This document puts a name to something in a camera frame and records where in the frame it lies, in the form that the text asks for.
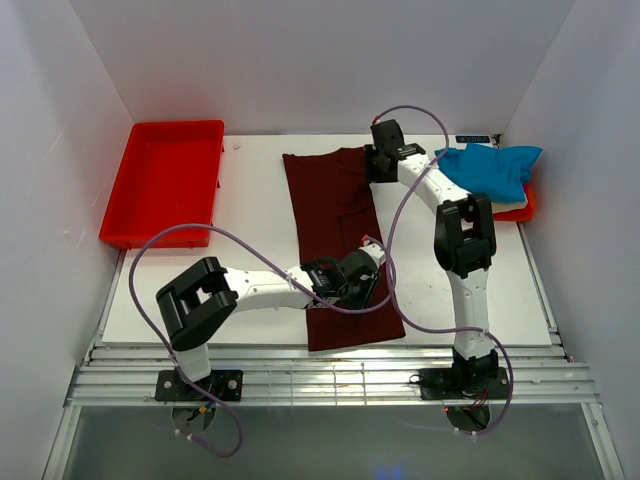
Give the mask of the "maroon t shirt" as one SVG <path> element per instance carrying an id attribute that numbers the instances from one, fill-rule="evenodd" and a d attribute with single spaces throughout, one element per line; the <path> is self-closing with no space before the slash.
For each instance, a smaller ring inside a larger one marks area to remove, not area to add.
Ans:
<path id="1" fill-rule="evenodd" d="M 299 258 L 338 260 L 362 245 L 369 235 L 382 238 L 373 196 L 365 181 L 364 149 L 297 156 L 285 154 L 283 164 L 296 222 Z M 403 322 L 387 303 L 367 314 L 345 315 L 329 309 L 306 315 L 308 349 L 333 350 L 401 339 Z"/>

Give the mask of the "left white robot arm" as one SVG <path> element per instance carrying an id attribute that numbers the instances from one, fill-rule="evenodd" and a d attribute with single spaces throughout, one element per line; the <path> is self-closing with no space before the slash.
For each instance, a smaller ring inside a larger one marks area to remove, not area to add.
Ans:
<path id="1" fill-rule="evenodd" d="M 368 307 L 386 262 L 384 250 L 371 242 L 336 260 L 321 257 L 273 271 L 223 267 L 205 257 L 161 288 L 156 302 L 181 372 L 178 388 L 190 399 L 212 387 L 208 341 L 233 314 L 264 309 L 310 310 L 335 305 Z"/>

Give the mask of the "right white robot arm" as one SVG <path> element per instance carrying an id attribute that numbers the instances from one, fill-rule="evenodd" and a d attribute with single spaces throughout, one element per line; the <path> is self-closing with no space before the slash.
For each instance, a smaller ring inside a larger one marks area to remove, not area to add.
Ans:
<path id="1" fill-rule="evenodd" d="M 449 280 L 455 327 L 449 368 L 422 377 L 438 393 L 474 397 L 498 377 L 498 354 L 489 330 L 487 283 L 497 250 L 491 201 L 456 185 L 418 144 L 405 141 L 395 120 L 371 125 L 365 178 L 398 182 L 435 215 L 434 254 Z"/>

